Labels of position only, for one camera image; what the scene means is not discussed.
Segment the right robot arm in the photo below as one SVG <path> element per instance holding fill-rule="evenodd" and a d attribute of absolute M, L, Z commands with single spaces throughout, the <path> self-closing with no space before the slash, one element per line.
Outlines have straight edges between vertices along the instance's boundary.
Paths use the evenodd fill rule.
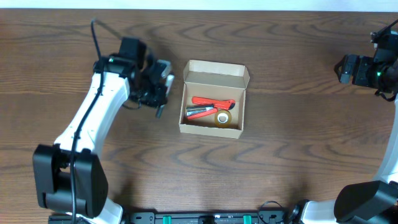
<path fill-rule="evenodd" d="M 367 88 L 376 98 L 397 106 L 397 21 L 370 33 L 372 56 L 346 54 L 334 71 L 341 84 Z M 343 187 L 336 198 L 303 200 L 290 223 L 397 223 L 397 108 L 385 149 L 365 151 L 363 161 L 377 155 L 370 180 Z"/>

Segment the red utility knife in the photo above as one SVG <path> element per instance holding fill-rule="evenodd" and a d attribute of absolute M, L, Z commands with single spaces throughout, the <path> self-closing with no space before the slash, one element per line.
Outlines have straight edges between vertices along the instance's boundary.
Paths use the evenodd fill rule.
<path fill-rule="evenodd" d="M 202 98 L 194 96 L 192 98 L 192 103 L 194 105 L 213 105 L 215 108 L 221 110 L 231 110 L 234 108 L 236 102 L 234 100 L 214 100 L 209 98 Z"/>

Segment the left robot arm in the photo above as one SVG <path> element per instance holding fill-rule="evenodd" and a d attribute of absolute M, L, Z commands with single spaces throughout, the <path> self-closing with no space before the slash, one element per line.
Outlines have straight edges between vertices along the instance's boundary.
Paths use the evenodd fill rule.
<path fill-rule="evenodd" d="M 100 162 L 104 140 L 126 101 L 155 108 L 160 117 L 174 75 L 145 43 L 124 37 L 117 53 L 100 55 L 90 89 L 76 115 L 50 146 L 32 156 L 40 207 L 65 213 L 64 223 L 127 223 L 123 207 L 108 197 Z"/>

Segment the black whiteboard marker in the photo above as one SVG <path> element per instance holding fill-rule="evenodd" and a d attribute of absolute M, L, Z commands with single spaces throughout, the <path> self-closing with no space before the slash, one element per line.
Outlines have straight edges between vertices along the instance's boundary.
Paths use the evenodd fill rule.
<path fill-rule="evenodd" d="M 168 96 L 171 91 L 172 83 L 174 82 L 175 75 L 173 73 L 170 73 L 167 75 L 164 86 L 165 86 L 165 94 L 163 97 L 163 101 L 161 102 L 160 106 L 158 107 L 156 111 L 156 118 L 160 118 L 162 115 L 162 112 L 164 110 L 165 105 L 167 104 Z"/>

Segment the red stapler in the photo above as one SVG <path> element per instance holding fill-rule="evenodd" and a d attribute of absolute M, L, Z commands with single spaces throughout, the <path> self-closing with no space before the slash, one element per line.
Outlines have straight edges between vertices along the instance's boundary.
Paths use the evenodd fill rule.
<path fill-rule="evenodd" d="M 217 111 L 218 108 L 215 108 L 213 105 L 193 106 L 187 108 L 186 117 L 189 120 L 197 119 L 214 114 Z"/>

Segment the yellow clear tape roll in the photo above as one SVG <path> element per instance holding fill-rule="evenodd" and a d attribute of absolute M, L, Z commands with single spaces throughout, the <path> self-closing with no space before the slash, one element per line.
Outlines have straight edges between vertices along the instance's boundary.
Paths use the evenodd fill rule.
<path fill-rule="evenodd" d="M 215 114 L 215 125 L 218 128 L 227 128 L 232 121 L 232 115 L 228 110 L 220 110 Z"/>

